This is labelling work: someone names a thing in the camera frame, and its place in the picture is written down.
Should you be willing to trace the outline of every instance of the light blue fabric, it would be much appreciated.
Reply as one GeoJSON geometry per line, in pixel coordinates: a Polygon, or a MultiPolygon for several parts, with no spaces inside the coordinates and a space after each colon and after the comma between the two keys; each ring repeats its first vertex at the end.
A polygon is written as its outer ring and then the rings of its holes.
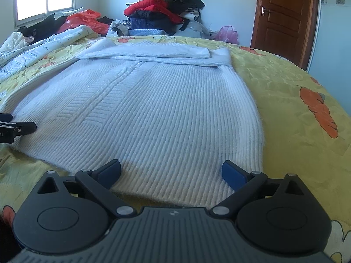
{"type": "Polygon", "coordinates": [[[129,30],[130,36],[168,36],[164,30],[150,30],[150,29],[139,29],[139,30],[129,30]]]}

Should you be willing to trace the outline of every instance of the door frame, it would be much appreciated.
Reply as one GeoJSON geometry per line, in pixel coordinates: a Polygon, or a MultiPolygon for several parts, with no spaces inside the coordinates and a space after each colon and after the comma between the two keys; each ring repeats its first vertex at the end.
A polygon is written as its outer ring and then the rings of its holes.
{"type": "MultiPolygon", "coordinates": [[[[302,50],[302,56],[298,65],[300,68],[304,70],[307,69],[308,62],[310,61],[313,42],[315,40],[315,30],[317,27],[317,18],[318,18],[318,4],[319,4],[319,0],[310,1],[310,10],[308,13],[308,23],[307,23],[307,30],[306,30],[306,36],[305,36],[305,43],[302,50]]],[[[261,17],[261,8],[262,8],[262,0],[257,0],[255,22],[253,24],[253,32],[252,32],[252,40],[251,40],[252,48],[256,47],[259,18],[261,17]]]]}

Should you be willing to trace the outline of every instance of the door panel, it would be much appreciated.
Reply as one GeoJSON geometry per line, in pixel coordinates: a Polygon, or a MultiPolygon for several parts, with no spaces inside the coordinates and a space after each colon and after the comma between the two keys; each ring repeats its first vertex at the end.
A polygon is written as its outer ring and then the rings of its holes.
{"type": "Polygon", "coordinates": [[[311,1],[258,0],[252,47],[281,55],[302,67],[307,44],[312,49],[315,32],[315,28],[311,30],[311,1]]]}

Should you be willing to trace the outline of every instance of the bed sheet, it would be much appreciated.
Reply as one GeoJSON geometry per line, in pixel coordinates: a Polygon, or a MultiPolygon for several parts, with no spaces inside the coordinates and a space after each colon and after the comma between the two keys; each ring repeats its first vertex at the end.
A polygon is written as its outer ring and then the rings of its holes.
{"type": "MultiPolygon", "coordinates": [[[[282,178],[288,172],[298,174],[332,219],[325,252],[337,263],[351,259],[351,119],[317,80],[278,56],[224,42],[166,36],[111,39],[116,43],[150,40],[229,48],[233,67],[251,90],[262,118],[264,172],[271,178],[282,178]]],[[[94,42],[81,39],[11,76],[0,84],[1,100],[30,78],[67,61],[94,42]]],[[[15,210],[46,170],[66,173],[6,146],[0,149],[0,159],[0,206],[9,204],[15,210]]],[[[125,197],[136,207],[162,204],[125,197]]]]}

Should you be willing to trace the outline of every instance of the window frame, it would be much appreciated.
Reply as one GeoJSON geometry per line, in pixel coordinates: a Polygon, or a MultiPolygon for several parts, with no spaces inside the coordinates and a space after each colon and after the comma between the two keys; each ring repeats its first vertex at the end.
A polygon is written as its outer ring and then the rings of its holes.
{"type": "Polygon", "coordinates": [[[38,20],[43,20],[47,16],[55,14],[55,13],[74,10],[75,9],[75,0],[72,0],[72,6],[68,7],[68,8],[58,9],[58,10],[55,10],[55,11],[49,11],[48,8],[49,8],[48,0],[46,0],[45,13],[42,13],[42,14],[39,14],[39,15],[35,15],[35,16],[32,16],[32,17],[28,17],[28,18],[25,18],[25,19],[19,21],[18,20],[18,12],[17,12],[17,0],[14,0],[14,7],[13,7],[13,9],[14,9],[15,28],[18,28],[18,27],[20,27],[22,25],[29,24],[29,23],[32,23],[32,22],[35,22],[35,21],[38,21],[38,20]]]}

